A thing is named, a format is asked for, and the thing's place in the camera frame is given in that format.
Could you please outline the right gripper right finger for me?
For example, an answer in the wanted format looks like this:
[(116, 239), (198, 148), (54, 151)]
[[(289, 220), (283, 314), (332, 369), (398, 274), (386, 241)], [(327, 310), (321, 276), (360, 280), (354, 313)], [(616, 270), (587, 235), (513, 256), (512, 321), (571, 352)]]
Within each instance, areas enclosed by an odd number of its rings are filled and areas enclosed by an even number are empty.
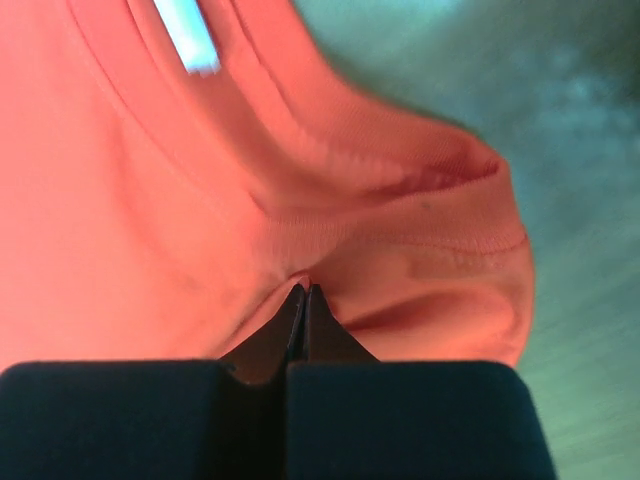
[(528, 387), (488, 361), (383, 362), (307, 296), (287, 369), (291, 479), (553, 479)]

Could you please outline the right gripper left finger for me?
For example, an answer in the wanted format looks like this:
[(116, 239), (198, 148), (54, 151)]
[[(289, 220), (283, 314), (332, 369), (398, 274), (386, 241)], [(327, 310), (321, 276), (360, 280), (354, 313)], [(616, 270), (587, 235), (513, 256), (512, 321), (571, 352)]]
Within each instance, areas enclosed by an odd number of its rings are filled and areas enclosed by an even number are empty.
[(5, 479), (280, 479), (305, 291), (218, 360), (27, 362), (1, 376)]

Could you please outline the orange t shirt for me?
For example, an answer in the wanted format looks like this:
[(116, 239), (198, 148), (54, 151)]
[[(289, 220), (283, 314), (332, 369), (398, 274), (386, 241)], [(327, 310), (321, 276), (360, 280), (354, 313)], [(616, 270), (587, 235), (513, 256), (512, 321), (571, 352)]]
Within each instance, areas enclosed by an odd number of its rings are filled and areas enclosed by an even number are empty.
[(534, 271), (508, 164), (355, 89), (288, 1), (1, 5), (1, 363), (216, 358), (319, 284), (384, 360), (514, 365)]

